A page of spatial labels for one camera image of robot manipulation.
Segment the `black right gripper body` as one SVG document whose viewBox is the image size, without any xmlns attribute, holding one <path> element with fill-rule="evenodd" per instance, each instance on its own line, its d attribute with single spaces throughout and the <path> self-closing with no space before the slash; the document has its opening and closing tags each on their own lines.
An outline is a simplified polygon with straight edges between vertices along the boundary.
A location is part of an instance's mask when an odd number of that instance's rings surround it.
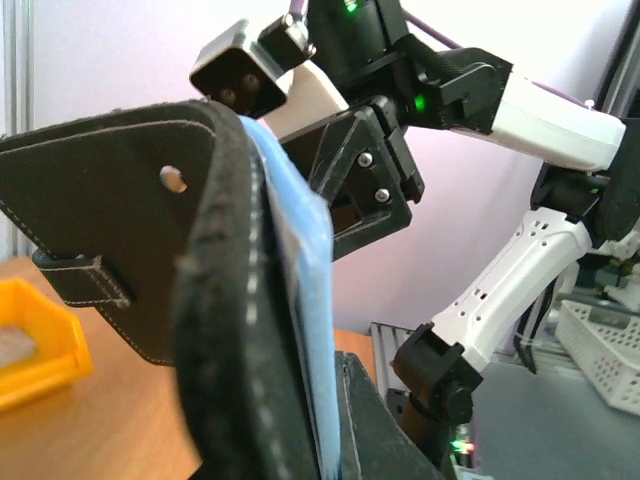
<svg viewBox="0 0 640 480">
<path fill-rule="evenodd" d="M 393 100 L 374 96 L 356 106 L 285 135 L 280 143 L 311 188 L 335 194 L 364 153 L 383 166 L 407 201 L 419 203 L 424 182 L 404 138 Z"/>
</svg>

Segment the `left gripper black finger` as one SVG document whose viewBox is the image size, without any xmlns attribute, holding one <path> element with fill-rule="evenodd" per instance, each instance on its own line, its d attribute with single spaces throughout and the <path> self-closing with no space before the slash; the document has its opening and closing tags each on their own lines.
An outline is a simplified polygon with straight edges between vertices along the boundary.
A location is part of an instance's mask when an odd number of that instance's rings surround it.
<svg viewBox="0 0 640 480">
<path fill-rule="evenodd" d="M 409 440 L 353 353 L 335 353 L 344 480 L 433 480 L 443 475 Z"/>
</svg>

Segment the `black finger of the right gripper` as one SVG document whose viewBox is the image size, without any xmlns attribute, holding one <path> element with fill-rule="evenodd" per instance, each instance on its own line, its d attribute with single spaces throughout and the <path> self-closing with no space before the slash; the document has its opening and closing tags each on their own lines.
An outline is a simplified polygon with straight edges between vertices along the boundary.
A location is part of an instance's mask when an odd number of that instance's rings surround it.
<svg viewBox="0 0 640 480">
<path fill-rule="evenodd" d="M 334 224 L 333 258 L 352 252 L 397 232 L 411 221 L 408 203 L 391 173 L 362 154 L 335 193 L 319 194 L 329 205 Z"/>
</svg>

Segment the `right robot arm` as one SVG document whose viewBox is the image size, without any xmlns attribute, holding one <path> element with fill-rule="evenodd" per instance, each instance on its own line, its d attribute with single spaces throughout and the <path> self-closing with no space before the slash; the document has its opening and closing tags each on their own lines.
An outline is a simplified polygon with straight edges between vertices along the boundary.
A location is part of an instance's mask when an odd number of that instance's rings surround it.
<svg viewBox="0 0 640 480">
<path fill-rule="evenodd" d="M 628 1 L 409 1 L 406 9 L 580 100 L 595 97 L 632 13 Z M 471 283 L 515 231 L 541 167 L 452 133 L 407 138 L 426 184 L 412 224 L 334 266 L 335 344 L 363 361 L 372 323 L 414 327 Z"/>
</svg>

